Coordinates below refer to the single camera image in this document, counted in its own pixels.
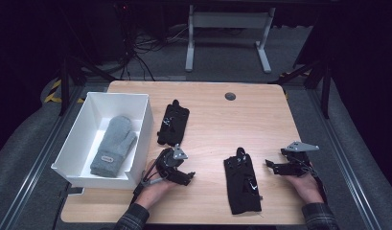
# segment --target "metal bar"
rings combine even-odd
[[[193,71],[193,60],[195,55],[195,42],[194,42],[194,22],[193,22],[194,7],[190,6],[189,10],[189,45],[187,47],[186,57],[186,72]]]
[[[264,72],[267,74],[271,73],[271,68],[270,68],[269,60],[267,59],[265,49],[259,48],[262,47],[259,41],[257,41],[255,45],[256,45],[256,50],[258,51],[259,60],[261,61],[262,67],[264,68]]]
[[[276,11],[275,8],[270,8],[269,12],[268,12],[268,17],[265,20],[265,25],[264,25],[264,30],[263,30],[263,34],[262,34],[262,39],[261,42],[259,42],[259,50],[263,50],[263,48],[265,47],[266,41],[267,41],[267,36],[269,35],[269,31],[270,31],[270,26],[271,23],[273,21],[273,17],[274,17],[274,12]]]
[[[202,28],[261,29],[268,18],[272,19],[268,12],[196,11],[193,14],[193,23],[195,27]]]
[[[23,184],[19,189],[15,199],[13,200],[10,209],[1,221],[0,229],[13,229],[13,227],[15,226],[17,220],[19,219],[19,216],[22,213],[23,208],[26,205],[26,202],[31,196],[35,185],[44,170],[47,161],[49,160],[49,157],[55,146],[54,143],[58,138],[62,126],[70,116],[70,111],[77,104],[77,100],[81,95],[82,89],[82,86],[76,86],[76,88],[73,90],[72,102],[74,103],[71,103],[63,116],[58,116],[58,119],[56,120],[56,123],[52,128],[51,133],[49,134],[49,137],[47,138],[42,150],[40,151],[39,156],[36,158],[34,164],[32,165],[32,168],[29,170],[28,175],[25,177]]]
[[[279,78],[278,80],[274,80],[274,81],[268,81],[268,84],[284,84],[292,79],[295,79],[297,77],[299,77],[300,75],[306,73],[307,71],[311,70],[313,67],[315,67],[317,64],[319,64],[320,61],[316,60],[310,64],[304,65],[296,70],[294,70],[293,72],[289,73],[289,74],[285,74],[284,77]]]
[[[314,104],[315,111],[320,118],[323,127],[327,131],[327,134],[331,140],[334,151],[333,154],[335,156],[336,162],[341,169],[342,175],[345,178],[345,181],[348,185],[348,188],[351,192],[351,195],[359,209],[359,212],[363,218],[364,223],[366,224],[368,229],[381,229],[379,222],[370,206],[365,193],[363,192],[362,186],[360,185],[357,177],[354,173],[351,164],[345,154],[344,149],[342,148],[335,131],[333,129],[333,125],[330,120],[324,118],[320,99],[314,90],[307,90],[309,97],[311,99],[312,104]]]
[[[323,87],[322,87],[322,95],[321,95],[321,111],[326,119],[329,119],[328,116],[328,102],[330,99],[330,87],[331,87],[331,69],[329,66],[325,67],[325,75],[323,77]]]
[[[67,71],[68,62],[65,60],[61,64],[60,77],[61,77],[61,111],[59,116],[62,116],[70,105],[70,85],[69,75]]]

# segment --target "table hole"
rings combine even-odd
[[[225,99],[228,101],[234,101],[237,96],[234,93],[228,92],[225,94]]]

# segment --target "plaid sleeve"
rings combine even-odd
[[[310,203],[302,208],[307,228],[325,230],[339,229],[333,212],[330,207],[324,203]]]
[[[114,230],[141,230],[148,218],[148,210],[139,204],[132,203],[118,220]]]

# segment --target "human hand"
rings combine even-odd
[[[153,164],[155,160],[151,160],[147,166],[147,170],[150,168],[150,166]],[[156,170],[156,167],[154,167],[151,172],[150,172],[150,180],[154,180],[160,177],[159,173]],[[170,190],[172,187],[176,186],[177,184],[174,182],[171,182],[169,180],[163,179],[160,182],[157,182],[155,184],[149,185],[148,187],[145,187],[141,194],[138,195],[138,197],[135,200],[135,203],[141,205],[142,207],[146,208],[147,210],[153,206],[159,199],[167,193],[168,190]]]
[[[309,203],[324,203],[318,184],[309,172],[297,177],[295,175],[282,175],[284,179],[290,182],[296,189],[298,195]]]

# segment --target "black cloth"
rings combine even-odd
[[[339,229],[330,207],[325,203],[310,203],[302,208],[308,229]]]
[[[139,204],[132,203],[120,217],[114,230],[141,230],[149,218],[149,212]]]
[[[184,137],[189,115],[190,110],[180,106],[178,100],[174,100],[172,104],[168,104],[160,131],[157,132],[157,143],[159,145],[165,145],[167,143],[172,147],[180,144]]]
[[[238,148],[237,155],[224,160],[223,164],[232,214],[261,212],[261,197],[249,154]]]

